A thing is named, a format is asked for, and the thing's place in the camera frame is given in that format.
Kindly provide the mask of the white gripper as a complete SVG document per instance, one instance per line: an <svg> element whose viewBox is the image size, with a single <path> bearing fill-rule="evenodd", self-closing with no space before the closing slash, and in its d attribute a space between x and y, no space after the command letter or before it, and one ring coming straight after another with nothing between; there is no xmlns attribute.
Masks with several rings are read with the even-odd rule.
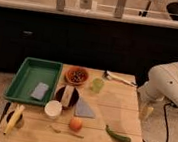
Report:
<svg viewBox="0 0 178 142"><path fill-rule="evenodd" d="M141 87L137 89L140 99L143 104L141 111L139 113L141 120L146 120L150 114L153 112L153 106L149 103L160 102L163 100L163 94L159 92L150 84L144 83Z"/></svg>

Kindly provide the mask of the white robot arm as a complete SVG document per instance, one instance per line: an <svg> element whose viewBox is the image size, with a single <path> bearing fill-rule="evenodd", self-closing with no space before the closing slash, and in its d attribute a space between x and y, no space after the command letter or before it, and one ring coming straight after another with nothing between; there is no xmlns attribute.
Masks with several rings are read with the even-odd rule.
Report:
<svg viewBox="0 0 178 142"><path fill-rule="evenodd" d="M148 72L148 81L137 89L139 93L139 117L146 119L153 112L152 104L165 97L178 107L178 62L159 64Z"/></svg>

